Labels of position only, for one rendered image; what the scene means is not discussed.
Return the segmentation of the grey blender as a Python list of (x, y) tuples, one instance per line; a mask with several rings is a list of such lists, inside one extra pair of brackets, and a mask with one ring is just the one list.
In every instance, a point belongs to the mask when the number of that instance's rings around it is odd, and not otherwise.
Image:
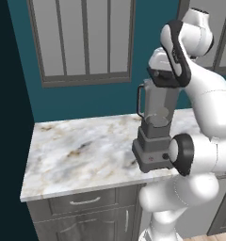
[(159, 88), (151, 79), (145, 79), (137, 87), (137, 114), (141, 117), (141, 124), (132, 151), (144, 173), (154, 169), (173, 168), (168, 148), (178, 96), (179, 89)]

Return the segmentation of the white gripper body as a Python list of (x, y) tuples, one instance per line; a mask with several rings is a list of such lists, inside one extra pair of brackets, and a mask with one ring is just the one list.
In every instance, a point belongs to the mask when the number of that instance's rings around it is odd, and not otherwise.
[(152, 70), (171, 71), (168, 56), (163, 48), (157, 48), (153, 51), (149, 60), (149, 67)]

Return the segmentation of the grey cupboard door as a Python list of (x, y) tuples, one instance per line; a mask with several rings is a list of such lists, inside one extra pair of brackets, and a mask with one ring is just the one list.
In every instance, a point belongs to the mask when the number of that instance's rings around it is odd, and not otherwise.
[[(129, 226), (124, 231), (125, 211)], [(135, 206), (35, 223), (39, 241), (131, 241)]]

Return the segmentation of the black blender lid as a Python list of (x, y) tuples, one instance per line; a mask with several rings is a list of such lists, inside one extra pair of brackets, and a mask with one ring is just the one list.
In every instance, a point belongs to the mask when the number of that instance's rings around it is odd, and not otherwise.
[(155, 70), (147, 68), (149, 76), (158, 88), (179, 88), (180, 84), (175, 79), (171, 71)]

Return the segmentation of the grey framed window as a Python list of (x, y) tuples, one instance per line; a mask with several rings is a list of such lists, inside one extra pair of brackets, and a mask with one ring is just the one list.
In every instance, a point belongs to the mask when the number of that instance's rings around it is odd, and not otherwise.
[(45, 88), (131, 80), (136, 0), (27, 0)]
[(226, 75), (226, 0), (179, 0), (177, 17), (182, 19), (189, 8), (198, 8), (209, 13), (210, 29), (215, 40), (210, 52), (199, 57), (197, 63)]

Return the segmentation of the grey drawer front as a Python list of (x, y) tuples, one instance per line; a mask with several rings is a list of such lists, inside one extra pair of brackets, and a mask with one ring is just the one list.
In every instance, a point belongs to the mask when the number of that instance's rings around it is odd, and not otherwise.
[[(101, 199), (95, 203), (70, 205), (70, 201), (88, 201), (97, 197), (101, 197)], [(116, 190), (111, 188), (53, 198), (49, 200), (49, 204), (53, 215), (61, 215), (111, 205), (115, 203), (115, 199)]]

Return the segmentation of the dark grey cabinet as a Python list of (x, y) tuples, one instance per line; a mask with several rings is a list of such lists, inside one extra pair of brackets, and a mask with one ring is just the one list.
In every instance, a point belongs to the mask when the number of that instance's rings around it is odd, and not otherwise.
[(207, 235), (226, 233), (226, 193), (207, 232)]

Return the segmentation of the grey base cabinet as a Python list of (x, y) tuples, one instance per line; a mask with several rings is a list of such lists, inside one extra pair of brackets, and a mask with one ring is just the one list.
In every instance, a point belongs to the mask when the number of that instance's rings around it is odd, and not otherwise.
[(142, 209), (139, 207), (138, 202), (138, 193), (141, 189), (140, 185), (128, 185), (121, 187), (114, 187), (116, 190), (116, 199), (115, 203), (103, 207), (91, 208), (87, 210), (81, 210), (68, 214), (61, 215), (53, 215), (50, 209), (49, 200), (53, 199), (44, 199), (38, 201), (30, 201), (27, 204), (30, 216), (32, 218), (33, 224), (43, 221), (55, 220), (63, 217), (70, 216), (79, 216), (87, 213), (100, 212), (114, 208), (121, 208), (127, 206), (135, 206), (135, 215), (134, 215), (134, 223), (133, 223), (133, 233), (131, 241), (137, 241), (139, 235), (139, 227), (142, 215)]

